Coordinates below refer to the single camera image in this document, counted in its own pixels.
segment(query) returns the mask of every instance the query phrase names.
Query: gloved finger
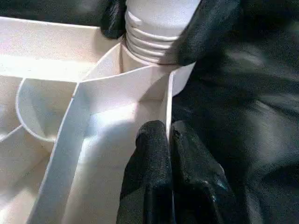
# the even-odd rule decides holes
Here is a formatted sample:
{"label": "gloved finger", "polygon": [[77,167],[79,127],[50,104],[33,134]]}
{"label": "gloved finger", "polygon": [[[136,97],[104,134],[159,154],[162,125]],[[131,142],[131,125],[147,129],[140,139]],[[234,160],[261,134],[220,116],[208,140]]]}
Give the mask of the gloved finger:
{"label": "gloved finger", "polygon": [[236,23],[240,0],[202,0],[183,32],[178,62],[187,65],[219,48]]}
{"label": "gloved finger", "polygon": [[125,32],[125,0],[112,0],[101,19],[102,34],[110,39],[118,39]]}

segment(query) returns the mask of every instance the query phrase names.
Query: white plastic compartment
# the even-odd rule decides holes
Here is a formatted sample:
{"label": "white plastic compartment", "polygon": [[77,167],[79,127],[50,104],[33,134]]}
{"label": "white plastic compartment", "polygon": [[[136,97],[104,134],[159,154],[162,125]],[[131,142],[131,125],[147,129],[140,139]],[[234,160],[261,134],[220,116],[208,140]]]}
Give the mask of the white plastic compartment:
{"label": "white plastic compartment", "polygon": [[76,82],[119,40],[96,27],[3,17],[0,29],[0,224],[24,224]]}
{"label": "white plastic compartment", "polygon": [[16,96],[23,127],[51,152],[76,83],[25,78]]}
{"label": "white plastic compartment", "polygon": [[159,119],[169,135],[172,80],[147,66],[79,84],[29,224],[115,223],[138,129]]}

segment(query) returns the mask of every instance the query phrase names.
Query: white plastic part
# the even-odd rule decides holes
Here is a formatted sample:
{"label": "white plastic part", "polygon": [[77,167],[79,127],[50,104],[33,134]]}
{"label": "white plastic part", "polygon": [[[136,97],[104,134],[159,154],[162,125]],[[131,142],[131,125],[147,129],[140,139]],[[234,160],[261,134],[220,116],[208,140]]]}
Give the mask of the white plastic part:
{"label": "white plastic part", "polygon": [[47,155],[22,126],[0,141],[0,196]]}
{"label": "white plastic part", "polygon": [[21,78],[0,76],[0,141],[20,125],[14,99]]}
{"label": "white plastic part", "polygon": [[76,83],[26,78],[16,96],[21,124],[34,137],[54,143]]}
{"label": "white plastic part", "polygon": [[0,223],[24,224],[30,211],[29,224],[115,223],[137,130],[159,119],[169,137],[172,96],[193,65],[158,66],[93,27],[8,18],[0,27],[0,105],[14,117],[0,141],[1,168],[13,171]]}
{"label": "white plastic part", "polygon": [[122,44],[118,43],[103,56],[84,80],[110,77],[145,66]]}
{"label": "white plastic part", "polygon": [[200,0],[127,0],[132,27],[158,36],[180,36]]}
{"label": "white plastic part", "polygon": [[149,62],[176,64],[179,39],[200,0],[127,0],[127,45]]}

